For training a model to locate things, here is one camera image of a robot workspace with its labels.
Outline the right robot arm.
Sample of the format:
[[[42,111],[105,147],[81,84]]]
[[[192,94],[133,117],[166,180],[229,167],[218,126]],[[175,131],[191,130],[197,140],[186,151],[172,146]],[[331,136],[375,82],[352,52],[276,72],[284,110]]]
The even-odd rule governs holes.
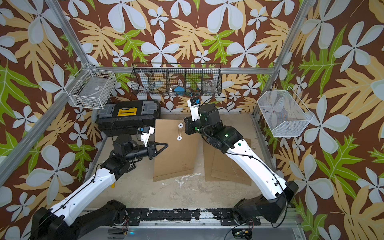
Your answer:
[[[234,206],[237,223],[263,217],[274,228],[279,227],[278,219],[286,216],[298,185],[287,182],[267,166],[234,127],[223,125],[215,104],[202,104],[198,98],[191,98],[187,103],[191,116],[184,120],[185,133],[199,133],[206,143],[238,164],[262,193],[252,199],[242,199]]]

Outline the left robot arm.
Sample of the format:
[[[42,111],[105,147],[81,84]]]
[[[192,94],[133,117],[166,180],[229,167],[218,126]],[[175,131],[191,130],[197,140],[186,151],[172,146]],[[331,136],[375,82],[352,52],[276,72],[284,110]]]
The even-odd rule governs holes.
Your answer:
[[[142,134],[139,145],[129,134],[117,137],[114,149],[96,172],[78,189],[50,209],[40,208],[32,218],[31,240],[77,240],[104,225],[117,225],[124,233],[128,230],[129,214],[125,204],[111,200],[103,207],[82,214],[82,211],[105,189],[112,186],[133,165],[143,158],[158,156],[169,145],[149,141]]]

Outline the brown kraft file bag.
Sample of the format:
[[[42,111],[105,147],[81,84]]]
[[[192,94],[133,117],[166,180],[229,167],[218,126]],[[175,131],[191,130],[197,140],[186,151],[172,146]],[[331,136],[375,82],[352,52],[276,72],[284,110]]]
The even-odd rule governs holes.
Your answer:
[[[198,155],[200,135],[185,134],[180,120],[156,120],[155,141],[169,146],[154,160],[153,181],[181,177],[193,173]]]

